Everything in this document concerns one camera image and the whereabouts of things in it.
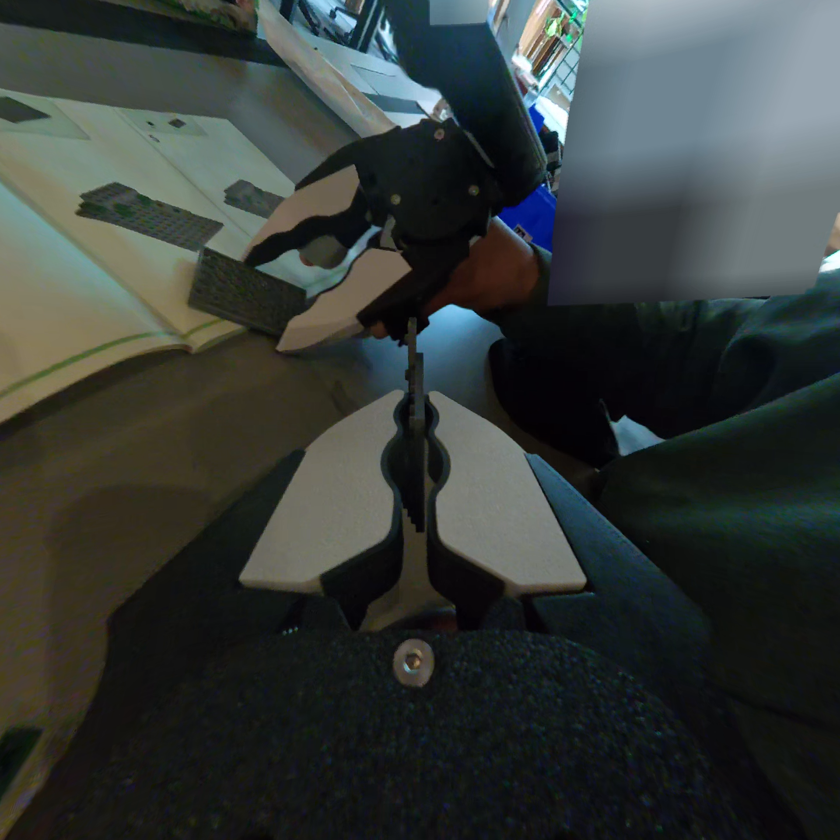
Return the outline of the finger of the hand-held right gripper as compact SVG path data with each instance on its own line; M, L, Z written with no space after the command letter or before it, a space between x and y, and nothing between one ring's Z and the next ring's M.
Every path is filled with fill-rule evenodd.
M306 185L285 199L246 250L243 262L266 266L296 251L319 268L337 268L371 227L369 207L354 165Z
M296 354L361 334L365 326L360 321L360 313L410 269L396 251L365 250L340 283L319 294L306 311L289 321L276 351Z

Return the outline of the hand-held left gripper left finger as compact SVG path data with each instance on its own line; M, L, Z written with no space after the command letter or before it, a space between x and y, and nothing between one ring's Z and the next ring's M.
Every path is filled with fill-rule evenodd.
M239 576L250 589L324 593L322 577L389 536L395 497L382 467L397 432L394 390L331 426L304 451Z

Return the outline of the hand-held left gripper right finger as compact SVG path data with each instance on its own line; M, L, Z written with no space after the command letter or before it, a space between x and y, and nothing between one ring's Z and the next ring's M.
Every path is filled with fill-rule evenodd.
M498 426L441 392L434 438L448 457L435 500L445 550L507 596L582 592L587 579L527 459Z

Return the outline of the dark grey studded brick plate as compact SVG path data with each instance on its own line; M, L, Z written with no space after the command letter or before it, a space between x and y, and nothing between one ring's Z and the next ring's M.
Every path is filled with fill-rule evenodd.
M245 265L214 249L197 258L187 305L246 329L279 338L308 309L298 286Z

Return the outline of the grey brick plate assembly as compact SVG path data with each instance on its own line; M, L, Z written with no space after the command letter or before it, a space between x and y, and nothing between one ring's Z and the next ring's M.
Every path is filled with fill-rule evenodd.
M417 318L407 323L407 415L405 422L405 486L406 513L417 532L425 532L426 520L426 413L424 389L424 356L417 348Z

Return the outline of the person's right forearm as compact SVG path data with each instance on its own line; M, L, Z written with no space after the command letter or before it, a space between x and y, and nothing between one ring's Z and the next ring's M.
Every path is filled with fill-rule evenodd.
M838 375L838 253L792 296L547 302L540 342L514 345L584 377L612 416L685 434Z

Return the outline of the grey desk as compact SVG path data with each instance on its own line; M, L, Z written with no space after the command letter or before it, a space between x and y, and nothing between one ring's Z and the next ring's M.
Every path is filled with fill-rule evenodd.
M356 135L289 70L2 24L2 87L230 120L292 181ZM45 729L2 835L45 838L54 778L104 666L111 613L245 489L399 386L404 354L351 342L281 358L250 333L143 356L2 427L2 729Z

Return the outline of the person's right hand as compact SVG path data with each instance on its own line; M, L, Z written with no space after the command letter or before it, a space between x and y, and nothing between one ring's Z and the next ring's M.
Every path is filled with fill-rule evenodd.
M534 347L545 332L552 257L495 217L442 290L423 304L417 320L429 320L447 307L462 308L497 325L515 344Z

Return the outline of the open instruction booklet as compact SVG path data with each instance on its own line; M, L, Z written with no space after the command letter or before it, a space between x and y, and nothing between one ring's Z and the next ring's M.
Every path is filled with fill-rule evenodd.
M2 89L1 420L122 361L242 331L190 308L293 181L230 121Z

